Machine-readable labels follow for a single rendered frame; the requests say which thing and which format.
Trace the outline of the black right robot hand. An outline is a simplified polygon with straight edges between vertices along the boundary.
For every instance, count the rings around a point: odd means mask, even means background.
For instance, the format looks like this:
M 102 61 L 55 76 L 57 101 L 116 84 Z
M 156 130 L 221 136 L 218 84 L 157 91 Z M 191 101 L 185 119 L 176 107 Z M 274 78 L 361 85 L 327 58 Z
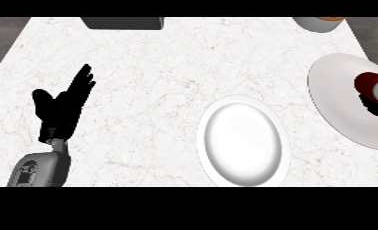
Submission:
M 367 107 L 368 112 L 378 116 L 378 103 L 376 103 L 364 94 L 359 95 L 364 106 Z

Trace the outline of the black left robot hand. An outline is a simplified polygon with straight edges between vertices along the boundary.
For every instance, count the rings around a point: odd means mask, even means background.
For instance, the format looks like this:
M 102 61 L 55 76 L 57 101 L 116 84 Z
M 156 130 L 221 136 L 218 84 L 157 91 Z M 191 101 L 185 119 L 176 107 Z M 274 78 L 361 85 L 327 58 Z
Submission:
M 54 139 L 69 140 L 74 134 L 82 110 L 95 87 L 97 81 L 86 64 L 66 91 L 57 97 L 43 89 L 32 93 L 36 115 L 42 120 L 39 141 L 48 143 Z

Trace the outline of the dark red can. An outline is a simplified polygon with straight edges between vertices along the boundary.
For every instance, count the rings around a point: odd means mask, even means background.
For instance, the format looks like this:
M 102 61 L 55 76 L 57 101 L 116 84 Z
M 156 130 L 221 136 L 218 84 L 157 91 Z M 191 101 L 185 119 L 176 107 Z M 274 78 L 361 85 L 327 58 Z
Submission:
M 374 95 L 374 87 L 378 84 L 378 73 L 364 72 L 355 78 L 355 89 L 373 101 L 378 101 Z

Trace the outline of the pale grey round plate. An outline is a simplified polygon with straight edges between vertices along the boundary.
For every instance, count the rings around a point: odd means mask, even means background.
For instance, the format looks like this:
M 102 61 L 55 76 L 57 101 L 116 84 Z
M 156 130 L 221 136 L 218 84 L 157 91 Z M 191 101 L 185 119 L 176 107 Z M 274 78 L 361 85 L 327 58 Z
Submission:
M 308 87 L 317 109 L 334 129 L 356 143 L 378 150 L 378 116 L 364 106 L 355 78 L 378 73 L 367 58 L 336 53 L 320 58 L 309 70 Z

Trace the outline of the white oval plate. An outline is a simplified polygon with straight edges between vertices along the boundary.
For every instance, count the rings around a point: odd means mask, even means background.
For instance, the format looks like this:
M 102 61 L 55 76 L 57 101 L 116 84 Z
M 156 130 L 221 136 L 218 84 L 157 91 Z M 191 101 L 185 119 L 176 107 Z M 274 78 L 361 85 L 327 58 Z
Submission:
M 204 111 L 197 149 L 203 168 L 221 187 L 280 186 L 290 167 L 290 142 L 272 109 L 232 95 Z

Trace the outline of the grey bowl with orange content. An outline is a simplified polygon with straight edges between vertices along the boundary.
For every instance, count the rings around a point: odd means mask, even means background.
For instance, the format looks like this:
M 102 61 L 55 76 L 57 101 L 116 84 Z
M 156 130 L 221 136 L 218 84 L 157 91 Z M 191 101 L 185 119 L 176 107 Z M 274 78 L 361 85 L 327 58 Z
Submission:
M 339 27 L 345 17 L 294 17 L 294 21 L 306 30 L 327 33 Z

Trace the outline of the dark grey box appliance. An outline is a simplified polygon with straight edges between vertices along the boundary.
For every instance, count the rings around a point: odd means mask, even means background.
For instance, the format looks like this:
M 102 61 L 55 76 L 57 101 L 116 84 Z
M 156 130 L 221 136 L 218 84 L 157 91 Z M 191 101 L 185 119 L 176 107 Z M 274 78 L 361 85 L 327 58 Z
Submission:
M 83 17 L 91 29 L 107 30 L 162 30 L 164 27 L 163 17 Z

